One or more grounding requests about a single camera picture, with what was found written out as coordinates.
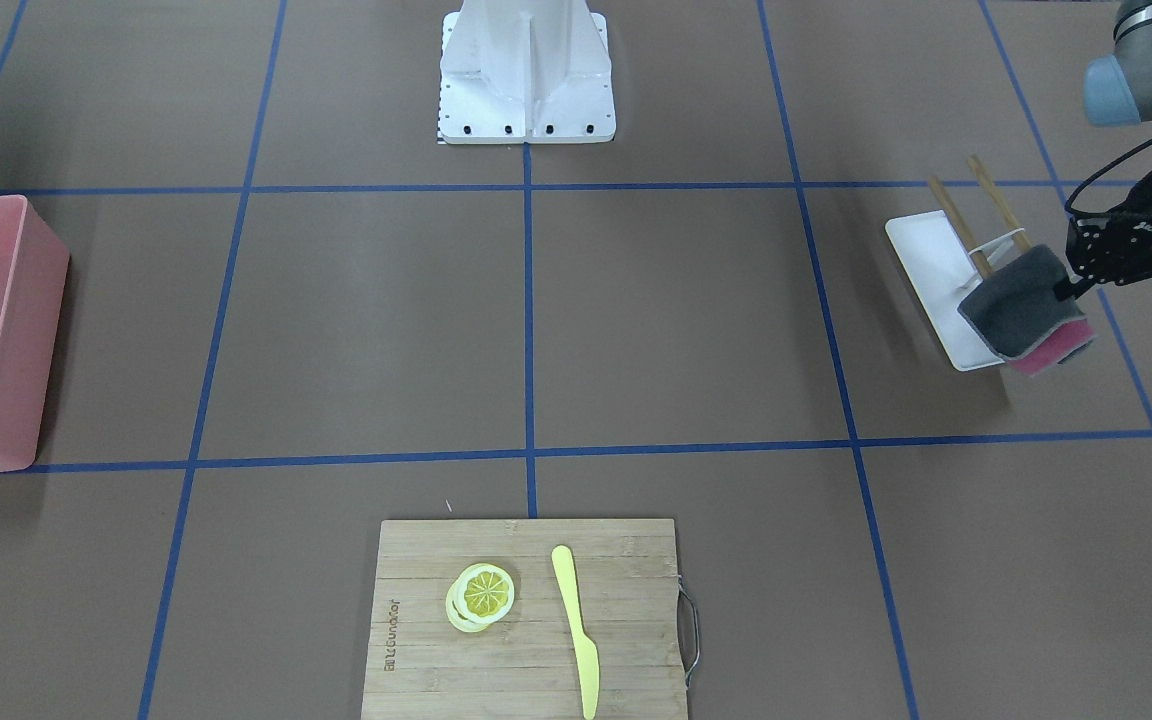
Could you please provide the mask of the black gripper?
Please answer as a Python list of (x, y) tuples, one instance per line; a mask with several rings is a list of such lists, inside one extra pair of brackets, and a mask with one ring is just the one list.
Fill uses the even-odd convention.
[(1152, 278), (1152, 170), (1114, 209), (1074, 209), (1079, 194), (1121, 161), (1126, 161), (1126, 156), (1094, 173), (1066, 200), (1069, 215), (1066, 259), (1076, 275), (1075, 281), (1066, 283), (1069, 290), (1089, 290), (1094, 285), (1134, 285)]

